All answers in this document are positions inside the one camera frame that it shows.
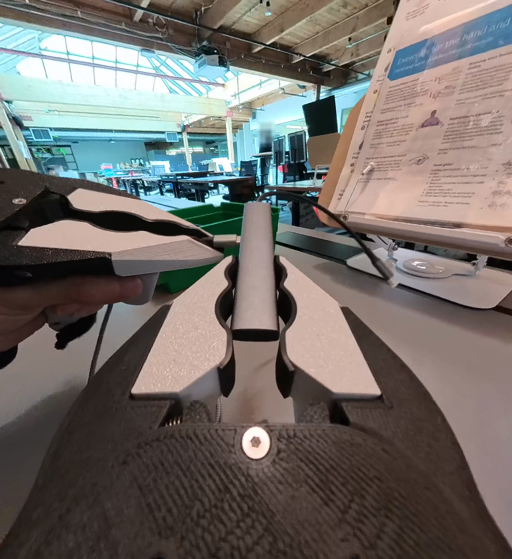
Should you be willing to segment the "printed exercise sheet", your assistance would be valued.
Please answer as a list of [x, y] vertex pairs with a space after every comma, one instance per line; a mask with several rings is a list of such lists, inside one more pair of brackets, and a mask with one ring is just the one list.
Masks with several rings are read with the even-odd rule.
[[335, 212], [512, 232], [512, 1], [400, 1]]

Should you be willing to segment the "white document stand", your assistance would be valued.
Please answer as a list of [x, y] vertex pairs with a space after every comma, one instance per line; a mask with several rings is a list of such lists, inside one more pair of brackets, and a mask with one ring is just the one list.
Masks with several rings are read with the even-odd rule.
[[[352, 141], [363, 125], [362, 109]], [[373, 252], [395, 282], [476, 309], [491, 309], [512, 291], [511, 274], [486, 267], [489, 256], [512, 256], [512, 232], [350, 217], [335, 212], [337, 200], [330, 211], [353, 231], [378, 238]]]

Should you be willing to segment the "small cardboard panel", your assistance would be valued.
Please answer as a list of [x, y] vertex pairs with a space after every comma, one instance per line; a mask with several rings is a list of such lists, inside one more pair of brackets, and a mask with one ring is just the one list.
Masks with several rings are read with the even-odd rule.
[[308, 164], [311, 169], [323, 168], [332, 163], [340, 138], [338, 132], [308, 138]]

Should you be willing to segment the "dark wooden table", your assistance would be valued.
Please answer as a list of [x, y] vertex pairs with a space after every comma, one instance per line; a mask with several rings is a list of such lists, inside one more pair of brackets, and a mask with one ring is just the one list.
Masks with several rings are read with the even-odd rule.
[[159, 175], [163, 184], [170, 184], [177, 199], [186, 199], [188, 192], [194, 192], [193, 200], [205, 203], [206, 193], [218, 190], [220, 185], [227, 188], [229, 201], [245, 203], [251, 201], [257, 191], [252, 176], [223, 175], [205, 171], [163, 173]]

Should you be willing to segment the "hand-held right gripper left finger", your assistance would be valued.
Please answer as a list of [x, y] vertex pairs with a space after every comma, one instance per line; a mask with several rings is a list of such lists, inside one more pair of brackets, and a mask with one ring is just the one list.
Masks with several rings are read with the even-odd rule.
[[136, 399], [228, 397], [235, 383], [232, 332], [238, 261], [228, 256], [177, 297], [131, 390]]

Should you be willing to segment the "large cardboard sheet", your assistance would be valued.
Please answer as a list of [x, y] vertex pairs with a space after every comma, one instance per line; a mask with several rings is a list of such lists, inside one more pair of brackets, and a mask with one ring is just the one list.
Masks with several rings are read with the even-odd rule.
[[362, 110], [362, 106], [366, 95], [364, 95], [357, 104], [352, 108], [349, 113], [348, 119], [345, 123], [343, 132], [339, 138], [334, 156], [330, 163], [328, 174], [326, 175], [324, 184], [322, 185], [322, 190], [318, 199], [318, 203], [325, 207], [327, 210], [334, 199], [336, 198], [336, 187], [340, 176], [342, 174], [345, 161], [349, 155], [349, 149], [352, 142], [352, 138], [359, 120], [359, 116]]

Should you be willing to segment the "grey desk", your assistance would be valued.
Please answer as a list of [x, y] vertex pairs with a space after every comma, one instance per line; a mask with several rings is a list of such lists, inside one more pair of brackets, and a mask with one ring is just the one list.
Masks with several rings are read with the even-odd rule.
[[[491, 515], [512, 546], [512, 293], [472, 310], [284, 246], [277, 254], [348, 307], [413, 371], [453, 429]], [[0, 371], [0, 543], [62, 418], [84, 388], [98, 322], [64, 351], [47, 326]]]

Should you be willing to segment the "person's left hand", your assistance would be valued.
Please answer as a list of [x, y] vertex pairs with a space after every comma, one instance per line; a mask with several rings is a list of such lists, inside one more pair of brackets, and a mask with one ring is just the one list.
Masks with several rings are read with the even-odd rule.
[[45, 310], [81, 318], [141, 294], [138, 277], [75, 276], [0, 287], [0, 353], [17, 346], [47, 322]]

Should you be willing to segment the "grey USB hub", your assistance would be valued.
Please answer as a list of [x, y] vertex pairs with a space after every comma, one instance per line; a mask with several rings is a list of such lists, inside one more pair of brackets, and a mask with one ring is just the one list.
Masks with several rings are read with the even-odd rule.
[[280, 337], [271, 206], [245, 205], [232, 311], [232, 337], [274, 342]]

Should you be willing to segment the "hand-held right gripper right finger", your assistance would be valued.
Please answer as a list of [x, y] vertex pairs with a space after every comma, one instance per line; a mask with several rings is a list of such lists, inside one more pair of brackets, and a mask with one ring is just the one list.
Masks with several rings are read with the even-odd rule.
[[381, 390], [341, 306], [285, 257], [275, 258], [280, 394], [293, 400], [374, 400]]

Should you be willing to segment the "large black monitor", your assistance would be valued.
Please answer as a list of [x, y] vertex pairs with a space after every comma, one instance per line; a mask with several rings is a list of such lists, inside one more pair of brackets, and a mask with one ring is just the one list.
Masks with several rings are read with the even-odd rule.
[[331, 95], [321, 100], [302, 105], [303, 116], [309, 137], [318, 137], [338, 132], [336, 98]]

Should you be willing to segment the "green plastic bin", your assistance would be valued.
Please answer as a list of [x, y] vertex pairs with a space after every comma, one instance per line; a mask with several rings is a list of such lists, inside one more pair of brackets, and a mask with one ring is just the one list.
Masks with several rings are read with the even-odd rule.
[[[241, 235], [245, 204], [222, 202], [219, 206], [202, 204], [172, 210], [171, 213], [213, 235]], [[161, 272], [157, 285], [168, 293], [177, 293], [196, 283], [214, 264]]]

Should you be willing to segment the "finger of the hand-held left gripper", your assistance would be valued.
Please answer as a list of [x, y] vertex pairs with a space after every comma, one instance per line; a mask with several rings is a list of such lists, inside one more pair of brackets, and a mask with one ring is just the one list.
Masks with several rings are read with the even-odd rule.
[[76, 220], [34, 228], [22, 237], [18, 246], [106, 253], [116, 276], [137, 276], [141, 280], [141, 294], [126, 300], [128, 305], [148, 303], [161, 272], [217, 264], [224, 259], [221, 251], [188, 234], [115, 232]]
[[185, 235], [198, 240], [213, 237], [204, 229], [141, 199], [79, 188], [67, 200], [70, 218], [108, 231]]

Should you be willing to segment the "ceiling heater unit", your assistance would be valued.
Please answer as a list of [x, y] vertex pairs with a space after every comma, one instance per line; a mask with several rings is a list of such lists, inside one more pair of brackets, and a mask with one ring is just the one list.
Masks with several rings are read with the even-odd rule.
[[220, 54], [201, 54], [193, 62], [193, 73], [199, 80], [224, 79], [230, 71], [227, 59]]

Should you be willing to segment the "black desk pad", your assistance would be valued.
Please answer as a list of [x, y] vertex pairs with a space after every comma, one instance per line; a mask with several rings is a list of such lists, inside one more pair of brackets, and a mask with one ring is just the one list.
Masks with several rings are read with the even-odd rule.
[[363, 253], [359, 247], [289, 231], [276, 234], [276, 246], [338, 263]]

